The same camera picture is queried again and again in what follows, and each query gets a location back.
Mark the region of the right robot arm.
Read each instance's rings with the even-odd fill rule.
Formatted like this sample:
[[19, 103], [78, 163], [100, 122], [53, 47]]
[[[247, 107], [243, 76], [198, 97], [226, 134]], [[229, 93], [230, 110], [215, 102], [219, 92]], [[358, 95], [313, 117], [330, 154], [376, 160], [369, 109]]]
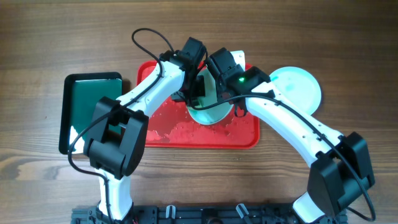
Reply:
[[[347, 136], [329, 128], [289, 101], [257, 67], [245, 70], [225, 48], [205, 60], [215, 79], [219, 104], [231, 103], [258, 117], [279, 133], [310, 168], [307, 189], [292, 205], [305, 223], [351, 210], [373, 222], [376, 211], [368, 194], [375, 178], [368, 144], [356, 132]], [[365, 198], [370, 217], [351, 209]]]

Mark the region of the light blue plate top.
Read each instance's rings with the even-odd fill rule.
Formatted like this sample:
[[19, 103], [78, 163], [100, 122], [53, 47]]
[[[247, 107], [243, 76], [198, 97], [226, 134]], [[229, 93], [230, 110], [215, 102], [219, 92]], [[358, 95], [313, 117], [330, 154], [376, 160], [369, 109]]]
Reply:
[[[208, 69], [204, 68], [198, 74], [198, 78], [204, 78], [205, 95], [198, 97], [198, 104], [195, 107], [202, 108], [217, 103], [215, 80]], [[220, 122], [227, 117], [232, 108], [233, 106], [229, 103], [223, 103], [206, 110], [195, 110], [192, 107], [187, 106], [189, 115], [193, 120], [203, 125], [212, 125]]]

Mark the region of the white plate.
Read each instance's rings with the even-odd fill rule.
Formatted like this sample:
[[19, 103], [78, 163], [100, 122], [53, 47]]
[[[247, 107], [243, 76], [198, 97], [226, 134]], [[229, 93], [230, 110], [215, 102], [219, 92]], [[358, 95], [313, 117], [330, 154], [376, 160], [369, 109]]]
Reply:
[[309, 115], [314, 114], [322, 101], [322, 90], [315, 77], [299, 67], [282, 67], [270, 74], [282, 94]]

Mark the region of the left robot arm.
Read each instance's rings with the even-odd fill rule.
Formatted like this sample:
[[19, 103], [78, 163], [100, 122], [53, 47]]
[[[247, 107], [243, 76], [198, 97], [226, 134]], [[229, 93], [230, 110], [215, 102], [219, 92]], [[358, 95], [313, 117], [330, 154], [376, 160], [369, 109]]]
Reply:
[[149, 118], [171, 94], [190, 87], [205, 53], [203, 43], [191, 37], [181, 50], [161, 54], [153, 72], [129, 93], [97, 102], [83, 153], [100, 179], [101, 223], [133, 221], [130, 176], [144, 153]]

